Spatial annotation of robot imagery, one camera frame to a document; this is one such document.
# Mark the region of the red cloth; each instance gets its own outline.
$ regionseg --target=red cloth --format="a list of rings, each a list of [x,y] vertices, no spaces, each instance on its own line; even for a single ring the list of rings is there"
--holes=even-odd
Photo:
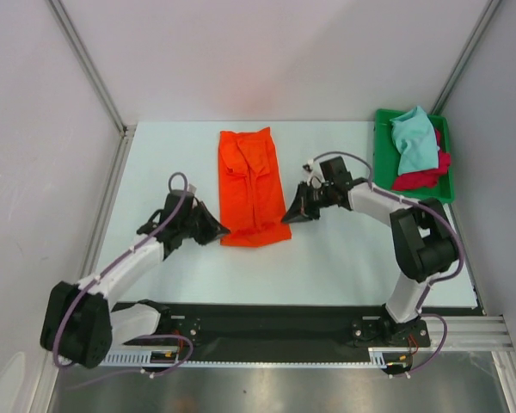
[[[441,141],[441,132],[436,129],[436,140],[438,146]],[[438,168],[433,170],[421,170],[419,172],[409,172],[408,174],[399,175],[392,189],[395,191],[409,191],[411,189],[417,189],[422,187],[433,188],[438,185],[438,179],[447,173],[449,166],[451,165],[451,155],[443,152],[441,149],[438,150]]]
[[[285,199],[269,127],[220,133],[218,179],[220,222],[231,231],[220,244],[261,247],[291,239],[291,228],[281,224]]]

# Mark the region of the orange garment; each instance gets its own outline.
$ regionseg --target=orange garment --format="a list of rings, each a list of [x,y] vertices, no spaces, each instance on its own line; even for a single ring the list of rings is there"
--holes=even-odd
[[[222,131],[218,148],[220,221],[231,234],[222,245],[261,247],[291,239],[281,224],[285,200],[269,127],[259,132]]]

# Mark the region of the green plastic basket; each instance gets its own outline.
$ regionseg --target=green plastic basket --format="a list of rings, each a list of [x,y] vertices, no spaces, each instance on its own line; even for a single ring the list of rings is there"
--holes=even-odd
[[[374,182],[384,189],[391,191],[392,184],[397,178],[397,167],[400,154],[392,142],[392,126],[390,119],[404,114],[398,110],[379,109],[375,118],[375,151],[373,156]],[[449,144],[449,127],[443,116],[429,115],[428,119],[433,127],[441,132],[441,149],[451,153]],[[412,191],[392,191],[396,194],[404,194],[419,200],[437,198],[443,203],[449,204],[455,200],[453,190],[453,167],[450,166],[447,175],[441,176],[435,188],[418,188]]]

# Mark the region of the metal floor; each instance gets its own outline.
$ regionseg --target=metal floor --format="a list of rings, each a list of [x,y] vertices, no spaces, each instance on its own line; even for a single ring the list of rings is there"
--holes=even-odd
[[[379,370],[182,368],[150,380],[130,374],[80,390],[65,387],[110,373],[62,373],[48,413],[508,412],[490,353],[442,353],[411,379]]]

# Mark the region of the cable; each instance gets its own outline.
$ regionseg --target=cable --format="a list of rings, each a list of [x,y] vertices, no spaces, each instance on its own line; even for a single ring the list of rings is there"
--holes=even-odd
[[[183,201],[186,199],[187,196],[187,177],[181,173],[181,172],[175,172],[172,174],[172,176],[169,178],[169,188],[172,188],[172,181],[177,176],[181,177],[183,180],[183,193],[181,194],[181,198],[176,204],[174,210],[172,213],[155,229],[153,230],[147,237],[145,237],[142,241],[139,243],[136,243],[133,246],[133,249],[128,249],[120,256],[118,256],[116,259],[113,260],[109,265],[103,269],[103,271],[100,272],[98,279],[102,280],[105,278],[117,265],[119,265],[121,262],[125,260],[128,256],[132,255],[135,251],[139,250],[141,247],[143,247],[151,238],[153,238],[158,232],[162,231],[166,225],[170,223],[170,221],[174,218],[174,216],[180,211],[181,206],[183,205]],[[58,331],[55,335],[55,338],[53,339],[53,346],[52,346],[52,354],[53,354],[53,363],[55,366],[59,369],[66,369],[68,367],[71,367],[74,363],[70,362],[69,364],[61,364],[61,360],[59,359],[59,343],[61,342],[61,337],[63,336],[63,333],[65,332],[65,327],[67,323],[69,322],[69,319],[72,316],[72,313],[77,308],[78,303],[82,300],[84,294],[86,294],[94,285],[98,283],[98,280],[92,280],[88,285],[80,291],[80,293],[75,297],[75,299],[72,300],[71,305],[69,305],[69,308],[63,315],[63,318],[61,320],[61,323],[59,324]]]
[[[180,366],[182,364],[184,364],[186,361],[189,360],[189,358],[193,354],[193,350],[194,350],[193,343],[191,342],[191,340],[189,340],[185,336],[180,336],[178,334],[165,334],[165,335],[156,335],[156,336],[140,336],[140,337],[137,337],[137,338],[138,338],[138,340],[139,339],[147,340],[147,339],[157,339],[157,338],[174,338],[174,339],[177,339],[179,341],[186,342],[188,344],[188,346],[189,346],[189,350],[188,350],[186,356],[182,360],[177,361],[171,367],[168,367],[166,370],[164,370],[162,372],[147,374],[147,376],[150,379],[154,379],[155,377],[161,377],[161,376],[164,376],[166,374],[174,372],[175,370],[180,368]],[[145,371],[143,369],[127,368],[127,369],[124,369],[124,370],[119,370],[119,371],[116,371],[116,372],[112,372],[110,374],[105,374],[104,376],[98,377],[96,379],[90,379],[90,380],[84,381],[83,383],[79,383],[78,385],[69,386],[69,387],[67,387],[67,390],[77,390],[77,389],[80,389],[82,387],[86,387],[87,385],[93,385],[95,383],[99,383],[100,381],[103,381],[103,380],[106,380],[106,379],[110,379],[112,377],[120,376],[120,375],[123,375],[123,374],[128,374],[128,373],[142,373],[142,374],[145,374]]]
[[[173,333],[181,336],[181,332],[179,330],[174,330]],[[180,351],[183,350],[183,340],[178,340],[178,347],[180,348]]]
[[[315,179],[315,180],[319,183],[319,185],[321,186],[321,179],[319,179],[319,176],[315,176],[315,175],[313,175],[313,176],[311,177],[311,179],[310,179],[310,182],[313,182],[313,180],[314,180],[314,179]]]
[[[419,343],[415,340],[415,337],[412,334],[408,337],[408,340],[409,344],[413,342],[413,345],[415,345],[415,351],[410,354],[411,356],[413,356],[419,352]]]
[[[365,159],[363,159],[361,157],[358,157],[357,155],[354,155],[354,154],[349,153],[349,152],[329,151],[329,152],[324,152],[321,155],[317,155],[316,157],[313,158],[313,161],[315,162],[317,159],[320,159],[322,157],[326,157],[328,155],[342,155],[342,156],[346,156],[346,157],[351,157],[351,158],[361,162],[362,164],[364,164],[367,167],[367,169],[369,169],[369,176],[367,177],[367,182],[369,184],[369,188],[371,189],[371,191],[376,192],[377,194],[383,195],[386,198],[389,198],[391,200],[395,200],[397,202],[401,202],[403,204],[409,205],[411,207],[417,207],[417,208],[421,209],[422,211],[424,211],[426,213],[429,213],[437,221],[439,221],[445,227],[446,230],[449,231],[449,234],[451,235],[451,238],[453,239],[453,241],[457,245],[457,251],[458,251],[458,265],[457,265],[457,268],[455,269],[455,271],[452,274],[446,275],[444,277],[439,277],[439,278],[437,278],[435,280],[430,280],[428,282],[426,288],[424,289],[424,292],[420,296],[420,298],[419,298],[419,300],[417,302],[417,305],[415,307],[415,309],[418,312],[420,312],[421,308],[422,308],[422,305],[424,304],[424,301],[425,301],[428,293],[430,293],[430,290],[432,289],[432,286],[434,284],[438,283],[438,282],[447,281],[447,280],[451,280],[451,279],[455,278],[457,275],[459,275],[459,273],[463,269],[463,266],[464,266],[464,246],[463,246],[463,243],[461,242],[459,236],[457,235],[455,230],[453,230],[451,225],[441,215],[439,215],[437,212],[435,212],[432,208],[430,208],[428,206],[425,206],[425,205],[422,205],[422,204],[420,204],[418,202],[414,202],[412,200],[409,200],[409,199],[407,199],[407,198],[405,198],[403,196],[393,194],[390,191],[386,191],[386,190],[381,189],[381,188],[377,187],[376,185],[374,185],[372,183],[372,178],[373,178],[372,166]]]
[[[411,339],[409,337],[407,337],[407,344],[409,345],[409,354],[408,354],[408,358],[410,359],[413,355],[411,353],[413,353],[413,343],[411,342]]]
[[[322,157],[327,157],[328,155],[342,155],[343,157],[350,157],[350,158],[355,159],[356,161],[359,161],[362,164],[364,164],[367,167],[367,169],[369,170],[369,176],[367,177],[367,181],[369,183],[369,188],[372,188],[372,178],[373,178],[374,173],[372,171],[371,164],[368,163],[365,159],[358,157],[357,155],[354,155],[353,153],[350,153],[350,152],[329,151],[329,152],[324,152],[321,155],[317,155],[316,157],[314,157],[313,162],[317,162],[317,159],[321,159]]]
[[[441,336],[441,340],[439,341],[438,347],[434,350],[434,352],[430,355],[430,357],[428,357],[422,364],[420,364],[417,367],[412,367],[406,373],[396,374],[393,377],[407,377],[408,378],[410,373],[416,373],[416,372],[422,370],[424,367],[426,367],[428,364],[430,364],[433,361],[433,359],[435,359],[438,356],[438,354],[441,352],[441,349],[444,347],[445,340],[447,339],[447,332],[449,330],[449,327],[447,326],[447,322],[444,320],[443,317],[439,316],[438,314],[422,314],[422,317],[437,318],[443,324],[444,332],[443,332],[443,335]]]

